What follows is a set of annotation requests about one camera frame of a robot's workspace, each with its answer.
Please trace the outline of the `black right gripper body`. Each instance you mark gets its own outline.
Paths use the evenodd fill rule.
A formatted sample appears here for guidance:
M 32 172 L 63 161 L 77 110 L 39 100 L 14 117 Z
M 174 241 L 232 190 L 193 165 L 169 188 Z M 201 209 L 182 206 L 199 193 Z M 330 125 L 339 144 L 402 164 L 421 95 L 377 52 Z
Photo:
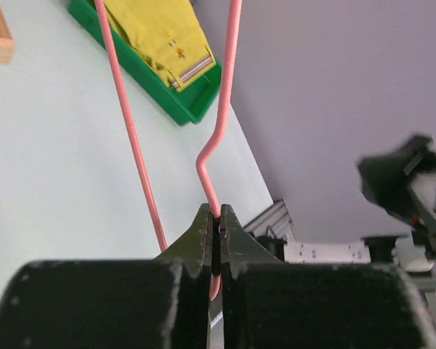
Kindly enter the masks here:
M 430 250 L 436 255 L 436 145 L 427 135 L 413 134 L 411 158 L 403 173 L 416 211 L 415 226 L 423 226 Z

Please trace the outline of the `pink wire hanger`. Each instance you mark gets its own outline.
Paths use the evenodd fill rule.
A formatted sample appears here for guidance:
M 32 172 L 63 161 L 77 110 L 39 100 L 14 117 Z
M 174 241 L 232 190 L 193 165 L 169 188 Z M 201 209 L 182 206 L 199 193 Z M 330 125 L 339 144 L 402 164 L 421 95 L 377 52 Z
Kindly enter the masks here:
M 167 248 L 166 238 L 161 225 L 161 220 L 157 210 L 157 206 L 153 197 L 153 192 L 150 186 L 148 173 L 145 168 L 145 163 L 142 157 L 142 151 L 137 137 L 134 120 L 132 118 L 132 112 L 129 106 L 129 99 L 126 94 L 124 81 L 121 75 L 120 65 L 118 63 L 118 57 L 116 54 L 115 44 L 113 42 L 113 36 L 111 28 L 106 15 L 106 9 L 103 1 L 96 1 L 95 8 L 104 40 L 105 48 L 108 54 L 108 60 L 110 63 L 110 69 L 113 75 L 116 92 L 118 95 L 119 104 L 121 106 L 121 112 L 124 118 L 130 146 L 134 156 L 134 161 L 137 167 L 137 171 L 142 184 L 142 189 L 145 195 L 145 200 L 148 205 L 150 218 L 156 233 L 156 238 L 161 251 L 165 251 Z M 211 213 L 215 219 L 219 219 L 221 215 L 221 206 L 219 199 L 216 195 L 214 186 L 206 168 L 207 161 L 212 153 L 217 149 L 225 136 L 228 124 L 228 117 L 230 112 L 230 100 L 233 88 L 233 77 L 235 72 L 235 59 L 238 46 L 238 34 L 241 21 L 241 9 L 242 2 L 239 0 L 231 1 L 229 5 L 229 11 L 227 16 L 227 32 L 225 41 L 225 59 L 224 68 L 222 69 L 222 81 L 221 89 L 219 93 L 219 105 L 217 111 L 217 120 L 214 127 L 214 131 L 204 145 L 201 152 L 198 154 L 195 161 L 195 168 L 198 173 L 199 180 L 206 197 L 208 199 L 209 206 L 211 207 Z

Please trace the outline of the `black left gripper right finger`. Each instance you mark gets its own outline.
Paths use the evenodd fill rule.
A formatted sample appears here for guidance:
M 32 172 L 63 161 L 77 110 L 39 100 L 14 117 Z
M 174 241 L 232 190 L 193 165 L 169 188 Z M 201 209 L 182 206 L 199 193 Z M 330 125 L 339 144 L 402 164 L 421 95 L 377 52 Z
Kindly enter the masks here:
M 226 348 L 436 348 L 412 279 L 390 263 L 290 264 L 221 208 Z

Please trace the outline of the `yellow trousers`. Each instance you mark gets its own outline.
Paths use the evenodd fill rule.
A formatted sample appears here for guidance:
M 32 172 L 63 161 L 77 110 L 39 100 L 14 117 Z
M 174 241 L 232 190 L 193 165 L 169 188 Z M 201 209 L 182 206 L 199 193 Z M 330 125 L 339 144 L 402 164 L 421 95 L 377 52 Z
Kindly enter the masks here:
M 217 61 L 188 0 L 105 0 L 111 28 L 169 88 L 181 92 Z

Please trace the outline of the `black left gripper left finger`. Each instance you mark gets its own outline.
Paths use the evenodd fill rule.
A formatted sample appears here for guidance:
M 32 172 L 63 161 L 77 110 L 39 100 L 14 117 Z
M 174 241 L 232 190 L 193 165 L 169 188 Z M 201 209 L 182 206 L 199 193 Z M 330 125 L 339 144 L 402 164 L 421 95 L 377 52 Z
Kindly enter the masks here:
M 0 348 L 207 348 L 213 217 L 151 260 L 36 260 L 0 299 Z

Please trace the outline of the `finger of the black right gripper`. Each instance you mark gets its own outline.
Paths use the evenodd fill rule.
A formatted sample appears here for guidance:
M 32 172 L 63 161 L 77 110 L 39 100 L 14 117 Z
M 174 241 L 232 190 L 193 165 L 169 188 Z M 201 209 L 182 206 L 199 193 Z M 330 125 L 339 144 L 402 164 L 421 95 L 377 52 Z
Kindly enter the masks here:
M 406 225 L 425 231 L 423 226 L 415 226 L 416 211 L 403 173 L 407 160 L 411 158 L 409 139 L 389 153 L 362 157 L 357 168 L 361 191 L 367 201 Z

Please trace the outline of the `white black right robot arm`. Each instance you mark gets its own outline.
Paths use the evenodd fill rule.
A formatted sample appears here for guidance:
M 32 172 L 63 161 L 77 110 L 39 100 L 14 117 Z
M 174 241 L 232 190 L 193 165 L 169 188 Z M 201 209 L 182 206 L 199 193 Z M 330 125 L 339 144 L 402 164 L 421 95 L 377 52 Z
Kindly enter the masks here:
M 358 162 L 361 191 L 370 203 L 410 226 L 409 234 L 366 236 L 349 244 L 289 242 L 271 226 L 256 240 L 292 263 L 394 263 L 429 274 L 436 262 L 436 145 L 412 135 L 397 149 Z

